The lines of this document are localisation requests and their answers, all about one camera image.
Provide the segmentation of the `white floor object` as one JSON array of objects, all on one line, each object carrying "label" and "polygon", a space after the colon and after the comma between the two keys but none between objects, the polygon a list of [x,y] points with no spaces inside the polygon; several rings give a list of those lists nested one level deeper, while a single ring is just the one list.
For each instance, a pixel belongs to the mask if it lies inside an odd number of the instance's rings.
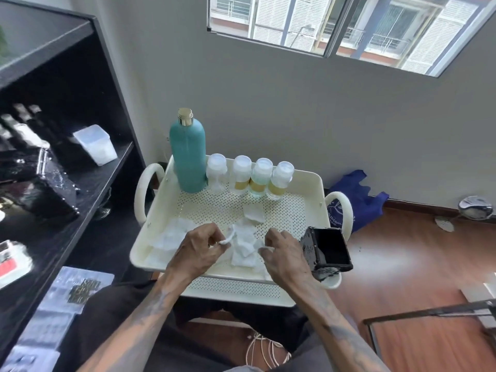
[{"label": "white floor object", "polygon": [[[489,273],[485,282],[461,287],[460,290],[469,303],[496,299],[496,272]],[[478,319],[486,329],[496,329],[496,319],[489,310],[476,310],[474,313],[482,314]]]}]

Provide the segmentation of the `clear plastic lidded container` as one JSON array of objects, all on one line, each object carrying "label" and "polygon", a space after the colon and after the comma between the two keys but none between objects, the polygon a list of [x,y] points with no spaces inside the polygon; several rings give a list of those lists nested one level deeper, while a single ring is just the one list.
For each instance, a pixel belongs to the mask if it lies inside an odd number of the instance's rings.
[{"label": "clear plastic lidded container", "polygon": [[76,131],[73,137],[99,167],[118,157],[110,136],[99,125],[90,125]]}]

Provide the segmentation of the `row of dark bottles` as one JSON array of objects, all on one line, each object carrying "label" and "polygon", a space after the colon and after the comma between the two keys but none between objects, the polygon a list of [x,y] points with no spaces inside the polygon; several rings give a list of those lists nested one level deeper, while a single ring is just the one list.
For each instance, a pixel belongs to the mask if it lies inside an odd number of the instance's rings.
[{"label": "row of dark bottles", "polygon": [[13,104],[17,112],[15,118],[10,113],[0,114],[0,125],[5,132],[0,132],[3,139],[8,141],[16,149],[44,148],[50,149],[51,145],[37,133],[44,129],[34,119],[23,104]]}]

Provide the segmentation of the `black metal frame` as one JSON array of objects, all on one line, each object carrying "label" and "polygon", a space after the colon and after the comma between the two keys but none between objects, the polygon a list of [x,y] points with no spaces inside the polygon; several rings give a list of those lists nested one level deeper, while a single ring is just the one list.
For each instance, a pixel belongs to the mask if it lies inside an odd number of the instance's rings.
[{"label": "black metal frame", "polygon": [[489,316],[496,320],[496,299],[479,300],[467,304],[453,306],[442,306],[419,311],[390,314],[379,317],[364,319],[371,340],[371,347],[376,355],[382,360],[381,349],[374,331],[373,325],[388,321],[419,319],[423,317],[458,318],[458,317],[483,317]]}]

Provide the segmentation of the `cream perforated trolley tray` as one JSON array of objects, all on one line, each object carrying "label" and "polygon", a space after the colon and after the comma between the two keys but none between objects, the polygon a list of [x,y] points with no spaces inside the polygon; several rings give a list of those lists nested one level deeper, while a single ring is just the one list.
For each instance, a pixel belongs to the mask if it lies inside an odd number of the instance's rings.
[{"label": "cream perforated trolley tray", "polygon": [[[338,200],[342,206],[341,232],[347,242],[353,229],[354,215],[349,199],[340,192],[324,196],[323,183],[316,173],[296,170],[288,191],[281,200],[251,194],[236,195],[229,190],[213,194],[207,189],[189,194],[181,191],[174,172],[174,159],[166,169],[158,163],[145,168],[138,181],[134,197],[135,218],[140,232],[129,253],[133,266],[151,272],[164,272],[174,252],[154,246],[160,234],[175,218],[189,219],[196,225],[214,222],[225,233],[239,220],[243,206],[259,203],[264,208],[265,221],[256,226],[257,238],[263,239],[274,227],[300,238],[308,227],[329,228],[327,206]],[[233,267],[230,260],[220,261],[203,276],[195,279],[183,296],[233,301],[255,305],[291,307],[294,300],[273,281],[266,280],[257,269]]]}]

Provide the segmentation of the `large white tissue sheet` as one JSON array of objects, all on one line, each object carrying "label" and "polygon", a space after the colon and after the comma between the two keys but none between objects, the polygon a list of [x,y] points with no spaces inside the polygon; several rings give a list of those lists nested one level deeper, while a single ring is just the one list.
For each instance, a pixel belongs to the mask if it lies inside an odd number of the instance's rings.
[{"label": "large white tissue sheet", "polygon": [[186,218],[172,218],[164,231],[151,243],[152,249],[145,262],[149,266],[166,266],[189,231],[197,224]]}]

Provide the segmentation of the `black open box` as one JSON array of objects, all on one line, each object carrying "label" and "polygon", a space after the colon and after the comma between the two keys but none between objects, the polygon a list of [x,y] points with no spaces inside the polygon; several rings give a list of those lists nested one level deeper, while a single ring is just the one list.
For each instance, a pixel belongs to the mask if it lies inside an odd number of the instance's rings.
[{"label": "black open box", "polygon": [[300,244],[313,277],[328,287],[331,278],[354,268],[340,229],[308,227]]}]

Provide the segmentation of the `printed glossy booklet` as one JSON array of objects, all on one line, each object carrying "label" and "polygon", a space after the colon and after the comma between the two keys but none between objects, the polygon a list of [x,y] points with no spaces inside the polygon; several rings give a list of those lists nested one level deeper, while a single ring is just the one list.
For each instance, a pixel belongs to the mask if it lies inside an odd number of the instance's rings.
[{"label": "printed glossy booklet", "polygon": [[0,372],[53,372],[74,319],[89,298],[114,278],[110,273],[62,267]]}]

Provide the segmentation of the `person's left forearm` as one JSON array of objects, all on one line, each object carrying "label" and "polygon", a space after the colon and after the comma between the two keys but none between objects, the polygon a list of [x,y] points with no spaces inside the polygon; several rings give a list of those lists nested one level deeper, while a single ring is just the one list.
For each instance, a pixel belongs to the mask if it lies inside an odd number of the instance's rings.
[{"label": "person's left forearm", "polygon": [[77,372],[143,372],[165,320],[193,280],[185,268],[168,267],[145,299]]}]

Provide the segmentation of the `square white cotton pad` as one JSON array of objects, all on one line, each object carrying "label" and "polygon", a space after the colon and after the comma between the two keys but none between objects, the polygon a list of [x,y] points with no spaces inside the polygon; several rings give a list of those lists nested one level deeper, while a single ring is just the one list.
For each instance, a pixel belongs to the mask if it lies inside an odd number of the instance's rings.
[{"label": "square white cotton pad", "polygon": [[244,217],[252,222],[263,224],[265,223],[264,207],[259,204],[246,204],[243,206]]}]

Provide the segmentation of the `chrome door stopper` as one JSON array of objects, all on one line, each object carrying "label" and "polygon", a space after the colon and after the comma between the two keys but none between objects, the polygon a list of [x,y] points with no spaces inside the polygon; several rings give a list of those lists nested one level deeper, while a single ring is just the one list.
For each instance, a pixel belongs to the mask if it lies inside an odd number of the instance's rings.
[{"label": "chrome door stopper", "polygon": [[473,195],[458,203],[458,211],[464,218],[473,221],[485,221],[492,217],[494,206],[485,198]]}]

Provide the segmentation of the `person's right forearm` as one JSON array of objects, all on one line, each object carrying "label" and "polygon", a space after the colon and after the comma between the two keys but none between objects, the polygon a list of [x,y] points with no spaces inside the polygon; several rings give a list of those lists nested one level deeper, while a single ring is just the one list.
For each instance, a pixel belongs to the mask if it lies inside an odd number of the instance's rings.
[{"label": "person's right forearm", "polygon": [[391,372],[340,313],[322,284],[309,278],[282,288],[307,316],[339,372]]}]

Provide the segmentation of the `glossy black bag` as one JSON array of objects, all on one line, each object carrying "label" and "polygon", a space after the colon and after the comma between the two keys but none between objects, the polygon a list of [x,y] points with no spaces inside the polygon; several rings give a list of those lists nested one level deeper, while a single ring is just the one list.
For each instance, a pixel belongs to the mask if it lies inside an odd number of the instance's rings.
[{"label": "glossy black bag", "polygon": [[80,190],[48,148],[0,151],[0,197],[42,219],[79,215]]}]

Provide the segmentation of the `person's left hand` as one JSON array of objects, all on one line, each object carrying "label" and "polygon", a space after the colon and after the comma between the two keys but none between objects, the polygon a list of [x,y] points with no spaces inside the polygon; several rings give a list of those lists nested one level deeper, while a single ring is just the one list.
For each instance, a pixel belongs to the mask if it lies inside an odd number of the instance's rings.
[{"label": "person's left hand", "polygon": [[213,266],[209,248],[224,239],[215,223],[203,224],[189,231],[167,265],[166,280],[189,285]]}]

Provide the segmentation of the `blue fabric bag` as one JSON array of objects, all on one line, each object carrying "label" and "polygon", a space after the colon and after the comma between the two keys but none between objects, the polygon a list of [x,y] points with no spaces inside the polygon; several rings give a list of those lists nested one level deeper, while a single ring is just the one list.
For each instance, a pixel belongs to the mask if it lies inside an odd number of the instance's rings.
[{"label": "blue fabric bag", "polygon": [[361,185],[366,177],[367,175],[363,170],[356,169],[343,175],[328,189],[329,192],[341,192],[350,200],[354,217],[351,233],[382,216],[382,208],[389,199],[389,194],[386,192],[380,192],[375,196],[369,195],[370,187]]}]

